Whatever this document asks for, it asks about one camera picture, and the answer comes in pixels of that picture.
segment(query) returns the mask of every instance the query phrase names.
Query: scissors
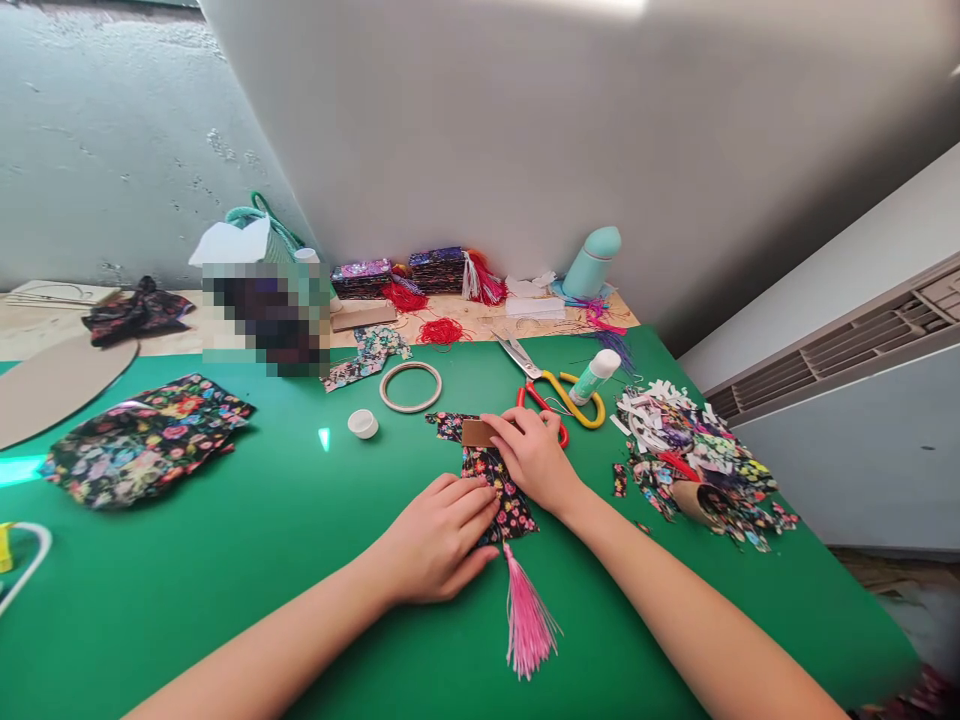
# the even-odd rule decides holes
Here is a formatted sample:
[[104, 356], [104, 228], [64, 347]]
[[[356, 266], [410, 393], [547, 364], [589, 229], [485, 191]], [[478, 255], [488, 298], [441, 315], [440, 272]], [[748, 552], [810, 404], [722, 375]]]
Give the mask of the scissors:
[[[527, 376], [527, 382], [525, 385], [521, 386], [520, 390], [517, 391], [517, 406], [523, 407], [524, 401], [526, 400], [527, 395], [534, 399], [534, 401], [542, 407], [544, 410], [550, 410], [553, 412], [553, 408], [547, 405], [546, 401], [540, 396], [534, 387], [533, 383], [543, 378], [551, 385], [553, 389], [557, 391], [557, 394], [560, 396], [560, 400], [563, 401], [563, 404], [567, 406], [567, 409], [570, 413], [577, 419], [577, 421], [589, 430], [596, 430], [598, 427], [603, 425], [603, 421], [606, 420], [607, 411], [603, 405], [603, 399], [597, 394], [594, 393], [592, 396], [593, 404], [597, 407], [597, 417], [595, 420], [590, 420], [584, 415], [580, 408], [573, 404], [573, 401], [567, 395], [567, 391], [563, 389], [563, 386], [560, 385], [560, 381], [557, 380], [557, 377], [550, 372], [549, 370], [541, 370], [537, 367], [536, 363], [530, 359], [530, 356], [527, 354], [526, 350], [523, 349], [523, 346], [517, 341], [515, 337], [509, 332], [505, 331], [506, 337], [503, 337], [496, 330], [493, 330], [494, 337], [500, 341], [500, 346], [506, 351], [517, 365], [520, 366], [520, 369], [523, 370], [524, 375]], [[576, 383], [580, 378], [570, 375], [569, 373], [560, 373], [560, 380], [569, 383]], [[560, 447], [565, 448], [570, 443], [570, 434], [567, 432], [567, 428], [563, 425], [563, 422], [560, 423]]]

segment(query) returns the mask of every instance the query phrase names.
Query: green cutting mat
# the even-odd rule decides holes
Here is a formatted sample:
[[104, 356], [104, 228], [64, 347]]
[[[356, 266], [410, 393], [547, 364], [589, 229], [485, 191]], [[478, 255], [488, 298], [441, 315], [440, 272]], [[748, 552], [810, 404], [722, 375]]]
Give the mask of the green cutting mat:
[[[651, 328], [631, 330], [628, 341], [647, 380], [693, 390]], [[597, 350], [595, 341], [575, 337], [524, 346], [554, 372], [579, 373]], [[415, 359], [443, 376], [432, 411], [502, 411], [521, 383], [496, 343], [449, 353], [418, 347]], [[391, 358], [388, 367], [399, 361]], [[0, 716], [118, 717], [348, 562], [441, 472], [459, 471], [459, 446], [439, 440], [422, 414], [385, 408], [378, 378], [327, 395], [316, 380], [268, 378], [258, 366], [205, 365], [196, 355], [137, 360], [90, 407], [0, 453], [0, 467], [42, 455], [80, 420], [190, 372], [258, 410], [235, 453], [212, 461], [169, 497], [98, 514], [43, 482], [0, 486], [0, 521], [38, 522], [54, 535], [47, 561], [0, 619]], [[391, 396], [412, 403], [429, 394], [431, 383], [425, 372], [404, 373]], [[621, 387], [604, 387], [608, 404]], [[361, 407], [380, 420], [380, 433], [367, 442], [346, 426]], [[611, 423], [592, 432], [567, 425], [568, 455], [581, 477], [630, 520], [649, 526], [654, 539], [759, 623], [843, 706], [879, 700], [915, 677], [917, 659], [904, 635], [805, 527], [774, 538], [774, 552], [763, 555], [751, 547], [738, 552], [684, 519], [668, 525], [633, 486], [627, 498], [612, 497], [610, 465], [626, 450]], [[290, 716], [702, 717], [600, 564], [547, 513], [534, 514], [541, 532], [514, 549], [565, 635], [559, 656], [533, 682], [518, 682], [505, 661], [507, 572], [495, 563], [452, 603], [393, 611]], [[21, 571], [30, 545], [17, 534]], [[763, 668], [742, 671], [764, 682]]]

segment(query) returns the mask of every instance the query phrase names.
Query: teal bottle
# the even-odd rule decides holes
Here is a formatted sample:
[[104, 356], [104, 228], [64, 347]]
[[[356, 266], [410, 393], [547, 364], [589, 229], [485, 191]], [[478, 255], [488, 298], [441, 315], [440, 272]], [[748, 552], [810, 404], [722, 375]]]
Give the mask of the teal bottle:
[[620, 231], [613, 227], [594, 230], [563, 279], [563, 293], [578, 300], [593, 300], [607, 281], [610, 263], [620, 252]]

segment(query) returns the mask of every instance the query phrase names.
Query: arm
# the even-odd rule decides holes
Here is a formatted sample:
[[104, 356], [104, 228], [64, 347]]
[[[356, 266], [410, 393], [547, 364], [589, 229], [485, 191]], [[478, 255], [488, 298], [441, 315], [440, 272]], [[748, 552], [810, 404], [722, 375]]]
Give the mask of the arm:
[[[512, 408], [482, 419], [517, 485], [593, 551], [714, 720], [847, 717], [769, 635], [583, 484], [557, 443], [556, 415]], [[744, 667], [762, 667], [762, 682]]]
[[484, 480], [441, 475], [360, 557], [201, 660], [127, 720], [279, 717], [394, 605], [449, 600], [475, 578], [498, 554], [473, 550], [498, 508]]

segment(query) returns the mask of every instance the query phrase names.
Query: air conditioner vent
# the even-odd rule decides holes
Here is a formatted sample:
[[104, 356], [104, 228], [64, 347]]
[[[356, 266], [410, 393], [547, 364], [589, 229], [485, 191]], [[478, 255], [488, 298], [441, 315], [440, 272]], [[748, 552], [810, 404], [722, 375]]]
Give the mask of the air conditioner vent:
[[728, 420], [960, 324], [960, 270], [870, 307], [796, 350], [713, 392], [707, 400]]

